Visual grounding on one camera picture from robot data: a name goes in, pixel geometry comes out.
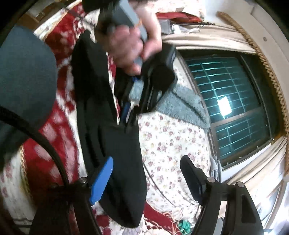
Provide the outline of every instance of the beige curtain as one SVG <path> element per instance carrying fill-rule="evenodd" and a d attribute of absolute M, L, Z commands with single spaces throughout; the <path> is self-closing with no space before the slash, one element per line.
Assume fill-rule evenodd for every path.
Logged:
<path fill-rule="evenodd" d="M 226 24 L 187 26 L 196 29 L 192 33 L 180 33 L 163 36 L 164 42 L 174 44 L 177 49 L 217 49 L 255 54 L 255 50 L 246 42 L 241 33 Z"/>
<path fill-rule="evenodd" d="M 282 181 L 287 139 L 279 138 L 264 153 L 239 171 L 228 184 L 245 183 L 255 205 L 261 203 Z M 226 202 L 221 203 L 219 217 L 225 216 Z"/>

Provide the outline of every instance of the screw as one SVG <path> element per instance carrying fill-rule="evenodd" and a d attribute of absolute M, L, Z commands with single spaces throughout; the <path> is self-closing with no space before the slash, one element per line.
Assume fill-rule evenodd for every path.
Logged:
<path fill-rule="evenodd" d="M 245 186 L 244 183 L 241 182 L 241 181 L 239 181 L 239 182 L 237 183 L 237 185 L 238 185 L 240 188 L 243 188 L 243 187 Z"/>
<path fill-rule="evenodd" d="M 87 181 L 87 178 L 86 177 L 81 177 L 78 182 L 80 183 L 85 183 Z"/>
<path fill-rule="evenodd" d="M 210 183 L 214 183 L 216 180 L 213 177 L 208 177 L 207 181 L 209 181 Z"/>

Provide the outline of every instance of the window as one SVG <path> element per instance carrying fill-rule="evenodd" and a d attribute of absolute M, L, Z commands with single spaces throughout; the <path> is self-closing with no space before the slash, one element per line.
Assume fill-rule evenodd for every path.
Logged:
<path fill-rule="evenodd" d="M 278 113 L 256 56 L 202 55 L 204 51 L 199 50 L 180 53 L 207 107 L 222 166 L 249 157 L 274 137 Z"/>
<path fill-rule="evenodd" d="M 276 205 L 281 186 L 279 185 L 266 200 L 256 206 L 263 228 L 265 228 Z"/>

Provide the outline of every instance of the black plastic bracket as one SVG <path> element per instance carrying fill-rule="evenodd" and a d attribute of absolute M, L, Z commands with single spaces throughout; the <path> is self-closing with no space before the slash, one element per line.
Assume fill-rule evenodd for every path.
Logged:
<path fill-rule="evenodd" d="M 214 234 L 221 201 L 227 201 L 221 235 L 264 234 L 257 209 L 244 183 L 219 183 L 196 168 L 188 156 L 181 158 L 180 165 L 193 198 L 203 206 L 192 235 Z"/>
<path fill-rule="evenodd" d="M 69 216 L 72 210 L 80 234 L 102 235 L 89 202 L 91 186 L 99 174 L 99 169 L 73 184 L 54 185 L 49 189 L 46 199 L 37 209 L 29 235 L 70 235 Z"/>

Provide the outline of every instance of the rope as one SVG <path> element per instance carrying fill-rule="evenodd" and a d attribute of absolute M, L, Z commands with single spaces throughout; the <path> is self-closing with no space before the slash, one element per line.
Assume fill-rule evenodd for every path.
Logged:
<path fill-rule="evenodd" d="M 29 182 L 28 182 L 28 177 L 27 177 L 27 165 L 26 165 L 26 160 L 24 156 L 24 147 L 21 145 L 19 149 L 20 153 L 20 163 L 21 163 L 21 181 L 22 181 L 22 187 L 26 195 L 29 197 L 29 199 L 32 199 L 30 187 L 29 187 Z"/>
<path fill-rule="evenodd" d="M 234 26 L 236 30 L 239 31 L 239 33 L 243 35 L 243 37 L 250 44 L 250 46 L 256 51 L 263 65 L 265 66 L 267 73 L 269 74 L 270 80 L 274 88 L 276 89 L 277 97 L 281 105 L 281 110 L 282 110 L 283 120 L 284 120 L 284 127 L 285 127 L 286 138 L 287 138 L 287 146 L 286 146 L 286 153 L 285 153 L 285 174 L 287 175 L 289 174 L 289 121 L 288 121 L 288 110 L 286 108 L 286 102 L 285 102 L 282 90 L 280 88 L 280 84 L 266 56 L 263 54 L 262 50 L 256 44 L 256 42 L 250 37 L 250 35 L 227 13 L 217 12 L 217 16 L 226 20 L 230 25 Z"/>

